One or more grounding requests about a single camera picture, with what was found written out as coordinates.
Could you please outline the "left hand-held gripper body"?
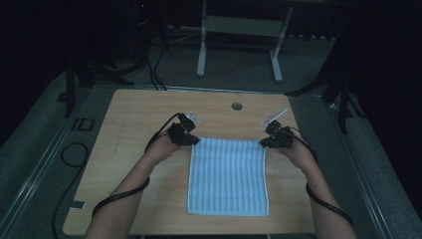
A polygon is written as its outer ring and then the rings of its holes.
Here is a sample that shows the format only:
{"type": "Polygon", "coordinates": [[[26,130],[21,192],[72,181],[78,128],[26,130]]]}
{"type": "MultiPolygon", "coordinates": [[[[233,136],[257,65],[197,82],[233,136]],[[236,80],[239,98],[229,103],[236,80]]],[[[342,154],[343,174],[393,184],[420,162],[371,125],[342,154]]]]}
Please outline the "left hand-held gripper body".
{"type": "Polygon", "coordinates": [[[196,128],[195,122],[187,115],[178,113],[176,117],[179,123],[173,123],[168,129],[168,135],[171,141],[178,145],[183,145],[187,135],[193,135],[191,132],[196,128]]]}

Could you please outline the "white metal table frame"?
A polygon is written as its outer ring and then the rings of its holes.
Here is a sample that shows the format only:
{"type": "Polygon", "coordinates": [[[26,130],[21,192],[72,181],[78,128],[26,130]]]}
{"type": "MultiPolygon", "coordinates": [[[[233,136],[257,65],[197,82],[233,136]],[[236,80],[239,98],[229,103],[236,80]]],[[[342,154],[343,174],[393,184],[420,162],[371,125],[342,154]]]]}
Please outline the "white metal table frame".
{"type": "Polygon", "coordinates": [[[279,54],[283,45],[288,26],[294,11],[294,7],[288,7],[283,20],[264,20],[250,18],[236,18],[209,15],[207,13],[207,0],[202,0],[201,29],[200,29],[200,49],[197,62],[196,76],[205,75],[207,45],[206,35],[208,32],[252,35],[261,37],[274,37],[278,42],[274,49],[269,52],[272,65],[274,81],[281,83],[283,81],[282,69],[279,63],[279,54]]]}

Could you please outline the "black floor bracket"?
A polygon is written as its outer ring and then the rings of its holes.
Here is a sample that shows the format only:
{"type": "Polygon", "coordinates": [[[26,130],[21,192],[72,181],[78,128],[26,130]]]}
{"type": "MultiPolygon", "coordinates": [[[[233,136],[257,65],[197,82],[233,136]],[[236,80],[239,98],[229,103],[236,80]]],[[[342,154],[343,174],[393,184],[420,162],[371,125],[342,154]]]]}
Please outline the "black floor bracket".
{"type": "Polygon", "coordinates": [[[95,126],[95,121],[93,119],[76,118],[71,127],[71,130],[87,131],[87,130],[92,130],[94,126],[95,126]]]}

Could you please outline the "person's left hand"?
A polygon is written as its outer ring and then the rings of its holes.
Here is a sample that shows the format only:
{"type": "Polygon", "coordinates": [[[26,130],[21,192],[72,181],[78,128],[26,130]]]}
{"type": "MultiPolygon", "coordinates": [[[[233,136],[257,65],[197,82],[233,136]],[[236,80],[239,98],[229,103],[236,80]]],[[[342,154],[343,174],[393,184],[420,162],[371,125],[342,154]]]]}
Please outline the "person's left hand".
{"type": "Polygon", "coordinates": [[[175,151],[181,148],[180,145],[175,144],[171,141],[168,132],[161,132],[154,142],[149,146],[144,156],[152,161],[154,164],[158,164],[162,160],[170,157],[175,151]]]}

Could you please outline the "metal floor rail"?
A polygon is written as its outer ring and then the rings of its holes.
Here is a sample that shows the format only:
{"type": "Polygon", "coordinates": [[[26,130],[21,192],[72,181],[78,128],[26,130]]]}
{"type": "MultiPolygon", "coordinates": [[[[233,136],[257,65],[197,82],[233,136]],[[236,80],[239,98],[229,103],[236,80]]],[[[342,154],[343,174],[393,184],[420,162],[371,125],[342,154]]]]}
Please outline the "metal floor rail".
{"type": "Polygon", "coordinates": [[[355,184],[378,239],[393,239],[388,224],[389,192],[395,190],[396,175],[369,121],[359,116],[359,109],[335,99],[327,107],[337,126],[341,142],[345,146],[355,184]]]}
{"type": "Polygon", "coordinates": [[[17,196],[11,204],[11,207],[0,221],[0,239],[8,239],[12,234],[12,231],[21,219],[24,211],[36,192],[40,181],[46,174],[53,157],[57,154],[59,147],[70,131],[72,124],[74,123],[77,115],[80,113],[81,107],[86,102],[91,92],[91,89],[81,90],[71,113],[66,119],[64,119],[64,121],[60,124],[60,127],[55,131],[54,137],[49,141],[47,148],[40,156],[36,166],[22,184],[17,196]]]}
{"type": "Polygon", "coordinates": [[[96,89],[111,89],[111,90],[145,90],[153,92],[207,92],[207,93],[231,93],[231,94],[254,94],[254,95],[276,95],[285,96],[285,93],[280,92],[256,92],[256,91],[241,91],[241,90],[225,90],[225,89],[206,89],[206,88],[191,88],[191,87],[166,87],[165,90],[158,90],[151,85],[108,85],[97,84],[96,89]]]}

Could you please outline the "blue striped towel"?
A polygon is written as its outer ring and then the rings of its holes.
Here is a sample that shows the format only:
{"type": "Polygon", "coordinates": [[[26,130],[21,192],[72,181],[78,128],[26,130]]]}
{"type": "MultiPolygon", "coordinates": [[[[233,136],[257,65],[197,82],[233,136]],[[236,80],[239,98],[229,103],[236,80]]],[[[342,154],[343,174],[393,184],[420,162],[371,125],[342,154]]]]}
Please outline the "blue striped towel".
{"type": "Polygon", "coordinates": [[[256,140],[202,137],[192,147],[187,212],[269,215],[265,159],[266,150],[256,140]]]}

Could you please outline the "person's right hand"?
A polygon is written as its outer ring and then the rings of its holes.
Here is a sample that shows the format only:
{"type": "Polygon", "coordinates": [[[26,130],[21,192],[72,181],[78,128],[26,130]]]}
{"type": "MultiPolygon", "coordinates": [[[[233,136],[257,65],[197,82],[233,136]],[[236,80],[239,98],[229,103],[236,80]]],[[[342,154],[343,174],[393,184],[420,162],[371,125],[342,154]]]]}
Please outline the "person's right hand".
{"type": "Polygon", "coordinates": [[[309,171],[317,166],[316,160],[310,150],[297,139],[293,140],[293,144],[290,148],[276,148],[276,152],[286,156],[288,160],[302,172],[309,171]]]}

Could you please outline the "black metal stand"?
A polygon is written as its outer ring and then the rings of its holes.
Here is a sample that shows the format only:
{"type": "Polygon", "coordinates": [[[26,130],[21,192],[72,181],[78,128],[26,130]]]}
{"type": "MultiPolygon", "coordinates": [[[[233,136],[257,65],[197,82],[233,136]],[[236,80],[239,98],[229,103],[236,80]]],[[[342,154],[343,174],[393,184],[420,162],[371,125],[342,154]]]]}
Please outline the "black metal stand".
{"type": "Polygon", "coordinates": [[[87,56],[72,55],[66,63],[66,119],[71,116],[74,108],[76,107],[75,78],[78,78],[83,87],[91,88],[95,84],[92,70],[104,75],[112,82],[132,86],[132,82],[124,80],[118,75],[118,73],[107,69],[98,61],[95,61],[87,56]]]}
{"type": "Polygon", "coordinates": [[[352,105],[356,109],[356,105],[351,102],[349,96],[351,83],[352,75],[348,72],[329,74],[325,77],[318,76],[310,84],[299,88],[298,90],[287,92],[286,96],[299,97],[326,84],[326,88],[320,98],[325,104],[330,105],[332,105],[336,99],[339,99],[337,123],[341,131],[347,133],[346,118],[348,114],[348,105],[352,105]]]}

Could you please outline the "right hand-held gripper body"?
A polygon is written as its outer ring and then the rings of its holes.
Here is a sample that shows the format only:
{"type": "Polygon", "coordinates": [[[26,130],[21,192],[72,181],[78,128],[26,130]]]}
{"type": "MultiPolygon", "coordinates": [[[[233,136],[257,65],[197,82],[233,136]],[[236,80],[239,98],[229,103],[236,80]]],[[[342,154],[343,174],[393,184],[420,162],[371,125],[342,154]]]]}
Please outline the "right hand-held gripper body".
{"type": "Polygon", "coordinates": [[[277,121],[277,118],[285,114],[287,111],[287,108],[283,108],[280,112],[268,117],[263,122],[265,133],[268,135],[267,137],[274,139],[272,143],[276,145],[276,148],[290,148],[293,144],[293,132],[288,126],[282,126],[282,124],[277,121]]]}

